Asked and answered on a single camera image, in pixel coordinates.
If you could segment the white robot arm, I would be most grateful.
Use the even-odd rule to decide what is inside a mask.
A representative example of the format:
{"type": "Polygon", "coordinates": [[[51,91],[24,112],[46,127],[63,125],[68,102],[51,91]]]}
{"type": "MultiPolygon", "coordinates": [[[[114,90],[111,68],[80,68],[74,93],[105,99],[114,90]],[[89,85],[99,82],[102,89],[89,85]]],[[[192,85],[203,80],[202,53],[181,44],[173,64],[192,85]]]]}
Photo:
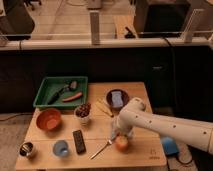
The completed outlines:
{"type": "Polygon", "coordinates": [[[116,129],[129,134],[133,127],[169,136],[213,155],[213,123],[147,113],[141,98],[132,98],[116,117],[116,129]]]}

